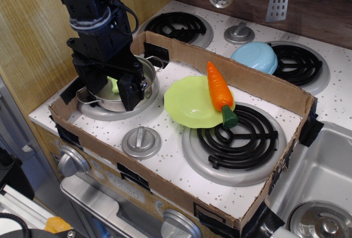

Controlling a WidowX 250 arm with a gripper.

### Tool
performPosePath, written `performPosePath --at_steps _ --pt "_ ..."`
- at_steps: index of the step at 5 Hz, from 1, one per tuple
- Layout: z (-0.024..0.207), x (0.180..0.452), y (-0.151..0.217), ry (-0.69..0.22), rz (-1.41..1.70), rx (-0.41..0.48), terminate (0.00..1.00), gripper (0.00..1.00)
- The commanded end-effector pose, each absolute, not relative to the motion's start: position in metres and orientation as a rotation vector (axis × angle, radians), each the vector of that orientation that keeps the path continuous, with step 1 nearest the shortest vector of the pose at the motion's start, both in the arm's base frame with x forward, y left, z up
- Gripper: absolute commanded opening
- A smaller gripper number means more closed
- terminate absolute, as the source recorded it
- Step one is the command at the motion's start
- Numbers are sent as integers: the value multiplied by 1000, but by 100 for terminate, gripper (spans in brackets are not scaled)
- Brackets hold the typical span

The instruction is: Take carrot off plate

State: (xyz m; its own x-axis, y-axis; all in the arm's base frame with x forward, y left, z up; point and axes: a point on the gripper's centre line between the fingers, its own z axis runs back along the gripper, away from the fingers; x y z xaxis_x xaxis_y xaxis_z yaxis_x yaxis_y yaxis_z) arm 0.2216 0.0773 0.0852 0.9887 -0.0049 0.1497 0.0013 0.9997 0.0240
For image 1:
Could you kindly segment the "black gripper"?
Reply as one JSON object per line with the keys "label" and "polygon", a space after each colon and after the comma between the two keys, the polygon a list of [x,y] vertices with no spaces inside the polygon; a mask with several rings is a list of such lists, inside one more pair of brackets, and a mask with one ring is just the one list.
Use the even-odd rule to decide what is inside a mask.
{"label": "black gripper", "polygon": [[[67,45],[73,50],[73,63],[88,91],[99,99],[121,99],[132,111],[145,98],[143,66],[132,54],[133,41],[125,10],[117,8],[98,30],[81,30]],[[110,76],[117,81],[119,93],[112,92]]]}

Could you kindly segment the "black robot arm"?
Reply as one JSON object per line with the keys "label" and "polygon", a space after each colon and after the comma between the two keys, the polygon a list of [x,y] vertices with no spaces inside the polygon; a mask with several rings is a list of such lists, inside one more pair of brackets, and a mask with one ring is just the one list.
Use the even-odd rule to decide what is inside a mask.
{"label": "black robot arm", "polygon": [[84,85],[96,95],[117,80],[125,110],[132,111],[144,99],[146,78],[143,65],[130,50],[134,30],[120,0],[60,0],[67,8],[71,28],[77,38],[67,40],[73,64]]}

